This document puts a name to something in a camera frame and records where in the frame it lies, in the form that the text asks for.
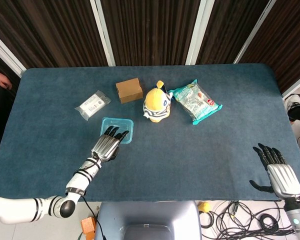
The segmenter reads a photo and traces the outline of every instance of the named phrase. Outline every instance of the white label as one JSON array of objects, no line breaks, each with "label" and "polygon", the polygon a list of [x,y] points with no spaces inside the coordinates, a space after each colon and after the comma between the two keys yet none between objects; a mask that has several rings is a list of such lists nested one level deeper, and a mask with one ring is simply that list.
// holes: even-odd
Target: white label
[{"label": "white label", "polygon": [[89,117],[95,114],[105,105],[105,102],[101,100],[97,94],[93,94],[89,97],[84,103],[80,105],[80,108],[85,112]]}]

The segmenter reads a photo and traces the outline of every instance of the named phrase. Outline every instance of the red label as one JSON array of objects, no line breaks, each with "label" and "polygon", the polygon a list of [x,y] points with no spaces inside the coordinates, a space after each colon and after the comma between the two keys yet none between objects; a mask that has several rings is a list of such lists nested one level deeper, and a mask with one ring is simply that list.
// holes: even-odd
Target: red label
[{"label": "red label", "polygon": [[213,106],[213,105],[215,104],[215,102],[212,101],[211,99],[208,99],[208,104],[209,104],[210,106]]}]

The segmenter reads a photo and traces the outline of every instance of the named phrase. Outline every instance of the transparent plastic lid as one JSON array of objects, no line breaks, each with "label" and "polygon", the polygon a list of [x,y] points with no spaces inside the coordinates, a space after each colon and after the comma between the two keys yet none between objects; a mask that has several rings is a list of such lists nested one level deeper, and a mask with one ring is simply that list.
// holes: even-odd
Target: transparent plastic lid
[{"label": "transparent plastic lid", "polygon": [[117,133],[123,133],[126,130],[129,131],[129,133],[122,140],[122,144],[129,144],[132,141],[132,135],[134,132],[134,121],[127,118],[112,118],[105,116],[102,119],[100,136],[104,134],[104,132],[110,126],[119,127],[119,129],[116,131]]}]

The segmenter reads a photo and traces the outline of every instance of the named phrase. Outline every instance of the white robotic arm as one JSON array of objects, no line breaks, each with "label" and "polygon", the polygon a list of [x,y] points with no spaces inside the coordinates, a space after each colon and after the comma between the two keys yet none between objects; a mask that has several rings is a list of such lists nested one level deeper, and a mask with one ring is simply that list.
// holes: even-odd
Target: white robotic arm
[{"label": "white robotic arm", "polygon": [[7,199],[0,197],[0,221],[4,224],[19,224],[38,221],[45,215],[57,218],[70,217],[81,196],[97,172],[101,163],[116,157],[120,142],[129,131],[118,133],[118,127],[110,126],[99,138],[91,150],[91,157],[87,158],[83,165],[75,171],[72,179],[66,185],[66,196],[52,196],[47,199]]}]

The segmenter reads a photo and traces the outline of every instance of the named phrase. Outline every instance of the yellow object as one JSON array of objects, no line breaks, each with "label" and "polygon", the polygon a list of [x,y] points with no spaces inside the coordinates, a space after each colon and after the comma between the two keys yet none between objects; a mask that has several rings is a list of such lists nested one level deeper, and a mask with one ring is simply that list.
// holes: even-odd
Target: yellow object
[{"label": "yellow object", "polygon": [[156,88],[151,89],[144,100],[143,112],[147,119],[154,123],[169,117],[172,93],[168,94],[162,90],[163,81],[156,83]]},{"label": "yellow object", "polygon": [[156,83],[156,87],[157,87],[158,89],[162,88],[163,85],[164,85],[164,82],[161,81],[161,80],[159,80],[159,81]]},{"label": "yellow object", "polygon": [[201,203],[198,206],[198,210],[199,210],[199,212],[204,212],[204,213],[210,212],[210,210],[211,210],[210,203],[207,201],[204,201],[203,203]]}]

